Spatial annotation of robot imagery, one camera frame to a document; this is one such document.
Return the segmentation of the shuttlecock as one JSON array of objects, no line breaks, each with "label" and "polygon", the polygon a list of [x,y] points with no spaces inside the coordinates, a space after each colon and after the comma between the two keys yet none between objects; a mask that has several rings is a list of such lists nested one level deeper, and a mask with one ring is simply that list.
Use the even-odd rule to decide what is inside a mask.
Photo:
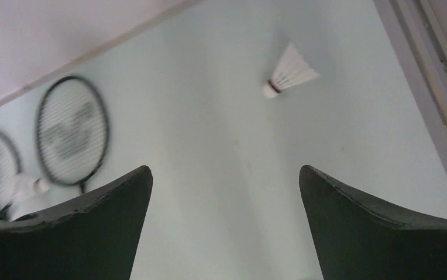
[{"label": "shuttlecock", "polygon": [[306,61],[296,45],[288,43],[271,77],[263,86],[263,95],[272,99],[290,87],[310,82],[320,76],[320,73]]},{"label": "shuttlecock", "polygon": [[20,203],[47,192],[51,184],[44,178],[38,178],[25,173],[15,175],[13,180],[12,202]]}]

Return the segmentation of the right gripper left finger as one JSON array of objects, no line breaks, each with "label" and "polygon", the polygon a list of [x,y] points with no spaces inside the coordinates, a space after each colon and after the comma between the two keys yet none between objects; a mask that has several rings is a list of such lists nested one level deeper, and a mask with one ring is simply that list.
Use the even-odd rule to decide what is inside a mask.
[{"label": "right gripper left finger", "polygon": [[0,220],[0,279],[129,279],[153,188],[140,166],[14,221]]}]

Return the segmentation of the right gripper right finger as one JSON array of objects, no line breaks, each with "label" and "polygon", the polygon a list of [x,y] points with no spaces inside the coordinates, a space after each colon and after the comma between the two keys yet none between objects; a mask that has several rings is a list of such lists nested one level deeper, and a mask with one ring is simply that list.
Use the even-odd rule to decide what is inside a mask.
[{"label": "right gripper right finger", "polygon": [[305,165],[299,188],[324,279],[447,279],[447,219]]}]

